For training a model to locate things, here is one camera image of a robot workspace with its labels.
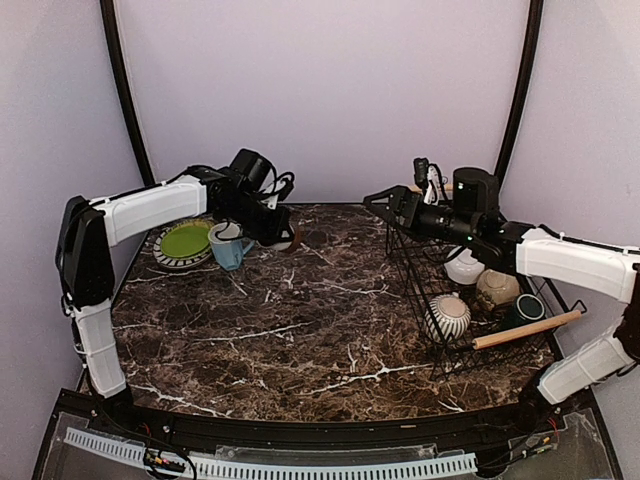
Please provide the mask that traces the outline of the brown ceramic cup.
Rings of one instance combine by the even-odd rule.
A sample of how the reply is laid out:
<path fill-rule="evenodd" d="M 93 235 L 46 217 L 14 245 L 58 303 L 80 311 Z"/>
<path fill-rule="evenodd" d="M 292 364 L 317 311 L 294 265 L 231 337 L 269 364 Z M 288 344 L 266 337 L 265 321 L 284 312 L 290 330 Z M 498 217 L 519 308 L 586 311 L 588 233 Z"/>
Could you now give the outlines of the brown ceramic cup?
<path fill-rule="evenodd" d="M 299 227 L 296 227 L 293 230 L 283 230 L 282 237 L 276 243 L 269 246 L 269 249 L 282 253 L 291 253 L 299 247 L 302 242 L 302 238 L 303 231 Z"/>

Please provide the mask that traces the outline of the light blue mug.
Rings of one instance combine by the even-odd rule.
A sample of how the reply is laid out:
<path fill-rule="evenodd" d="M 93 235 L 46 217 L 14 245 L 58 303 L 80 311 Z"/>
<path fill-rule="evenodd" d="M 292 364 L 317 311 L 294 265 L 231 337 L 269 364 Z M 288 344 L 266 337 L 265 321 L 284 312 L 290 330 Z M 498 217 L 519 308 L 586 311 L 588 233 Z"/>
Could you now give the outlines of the light blue mug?
<path fill-rule="evenodd" d="M 242 228 L 233 222 L 213 226 L 209 230 L 208 240 L 216 262 L 227 272 L 239 269 L 255 245 L 253 240 L 244 236 Z"/>

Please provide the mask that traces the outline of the lime green plastic plate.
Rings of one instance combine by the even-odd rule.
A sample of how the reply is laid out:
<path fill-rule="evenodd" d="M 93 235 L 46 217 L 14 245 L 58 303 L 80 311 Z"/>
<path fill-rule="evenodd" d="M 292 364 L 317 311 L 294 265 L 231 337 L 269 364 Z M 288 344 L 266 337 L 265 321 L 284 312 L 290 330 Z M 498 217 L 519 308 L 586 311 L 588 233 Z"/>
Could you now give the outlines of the lime green plastic plate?
<path fill-rule="evenodd" d="M 170 258 L 185 259 L 208 248 L 209 228 L 196 224 L 184 224 L 170 229 L 160 242 L 161 252 Z"/>

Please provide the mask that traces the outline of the dark green cup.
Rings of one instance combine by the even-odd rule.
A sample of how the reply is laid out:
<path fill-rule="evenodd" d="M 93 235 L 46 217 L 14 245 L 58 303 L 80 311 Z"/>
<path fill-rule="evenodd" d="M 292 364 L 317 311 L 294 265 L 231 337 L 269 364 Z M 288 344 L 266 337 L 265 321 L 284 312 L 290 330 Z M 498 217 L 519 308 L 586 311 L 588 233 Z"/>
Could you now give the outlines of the dark green cup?
<path fill-rule="evenodd" d="M 532 294 L 519 295 L 500 323 L 502 330 L 525 326 L 545 318 L 545 307 L 542 301 Z"/>

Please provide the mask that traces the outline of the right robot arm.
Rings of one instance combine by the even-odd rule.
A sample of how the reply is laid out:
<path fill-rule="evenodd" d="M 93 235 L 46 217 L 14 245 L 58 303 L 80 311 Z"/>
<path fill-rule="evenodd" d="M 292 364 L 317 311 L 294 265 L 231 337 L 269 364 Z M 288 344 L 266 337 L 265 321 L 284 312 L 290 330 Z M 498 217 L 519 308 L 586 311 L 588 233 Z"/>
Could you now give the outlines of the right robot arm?
<path fill-rule="evenodd" d="M 521 434 L 534 432 L 549 405 L 639 360 L 639 251 L 573 239 L 544 226 L 505 221 L 493 186 L 458 181 L 450 203 L 424 202 L 395 186 L 364 198 L 365 207 L 415 241 L 440 239 L 469 249 L 486 267 L 509 275 L 537 276 L 598 291 L 625 304 L 619 325 L 537 375 L 510 413 Z"/>

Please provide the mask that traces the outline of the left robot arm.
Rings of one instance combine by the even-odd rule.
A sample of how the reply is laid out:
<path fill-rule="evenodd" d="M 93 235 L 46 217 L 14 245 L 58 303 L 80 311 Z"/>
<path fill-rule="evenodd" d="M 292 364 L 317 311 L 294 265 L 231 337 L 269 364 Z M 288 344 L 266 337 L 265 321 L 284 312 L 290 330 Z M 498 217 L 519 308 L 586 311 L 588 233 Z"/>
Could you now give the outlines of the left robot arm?
<path fill-rule="evenodd" d="M 262 247 L 289 252 L 299 242 L 281 192 L 262 191 L 267 172 L 232 166 L 190 166 L 165 182 L 113 197 L 71 198 L 65 207 L 55 264 L 64 313 L 74 324 L 79 355 L 96 395 L 107 399 L 101 417 L 120 436 L 141 427 L 140 412 L 124 399 L 125 391 L 111 318 L 115 274 L 111 249 L 150 229 L 200 215 L 239 225 L 241 233 Z"/>

